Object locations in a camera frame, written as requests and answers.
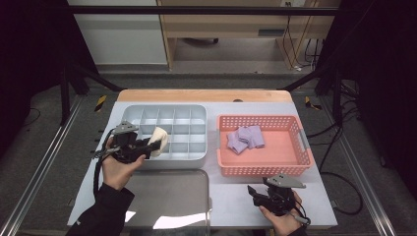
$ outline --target white table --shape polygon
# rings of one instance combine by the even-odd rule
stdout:
[[[199,104],[206,108],[208,113],[208,151],[203,170],[208,174],[209,196],[212,200],[210,213],[211,228],[269,228],[267,221],[258,208],[253,206],[252,197],[248,194],[247,185],[254,187],[258,192],[267,186],[261,178],[254,177],[223,177],[217,164],[217,134],[215,128],[216,117],[219,114],[278,114],[296,115],[297,110],[291,100],[280,102],[164,102],[164,101],[117,101],[113,106],[104,134],[120,124],[126,107],[133,104]],[[105,135],[101,138],[97,149],[100,149]],[[71,225],[79,215],[94,203],[92,194],[92,179],[96,160],[92,160],[76,203],[70,215],[68,224]],[[303,207],[311,218],[311,229],[326,229],[337,225],[334,212],[331,208],[326,189],[314,164],[301,176],[295,177],[304,183],[306,189],[295,189],[303,200]]]

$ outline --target pink object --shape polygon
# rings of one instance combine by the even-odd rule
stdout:
[[[265,147],[237,155],[227,146],[227,134],[239,127],[258,125]],[[269,177],[278,173],[298,176],[314,164],[303,126],[293,115],[220,115],[217,161],[223,176]]]

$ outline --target gray carpet floor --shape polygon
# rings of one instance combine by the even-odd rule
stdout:
[[[181,71],[162,74],[103,74],[103,77],[120,87],[130,89],[276,89],[281,88],[302,75],[271,75],[264,73],[245,73],[228,75],[186,74]],[[65,142],[60,147],[54,162],[49,168],[29,211],[24,218],[18,235],[63,235],[72,201],[76,197],[80,184],[89,166],[90,153],[97,146],[97,140],[111,112],[117,93],[95,82],[89,81],[91,90],[83,96],[81,110],[71,127]],[[107,99],[100,112],[94,112],[101,95]],[[309,95],[313,104],[322,104],[327,96],[315,97],[310,87],[300,88],[292,93],[301,121],[307,135],[315,134],[331,124],[324,110],[305,106],[305,95]],[[345,111],[354,104],[346,105]],[[12,213],[20,196],[24,192],[37,165],[41,162],[49,144],[59,129],[61,119],[59,88],[40,92],[31,101],[36,110],[30,113],[27,122],[16,136],[12,146],[0,159],[0,225],[5,223]],[[356,113],[346,117],[343,134],[366,170],[369,180],[378,194],[387,216],[397,235],[417,235],[417,203],[408,193],[393,169],[380,166],[378,153],[369,138],[366,129]],[[321,163],[334,131],[309,140],[317,163]],[[337,141],[329,152],[324,171],[338,173],[354,182],[346,156]],[[332,176],[323,176],[329,198],[338,202],[340,208],[351,211],[358,207],[359,201],[354,190],[345,182]],[[310,230],[310,235],[380,235],[367,206],[356,215],[335,212],[338,225],[329,230]]]

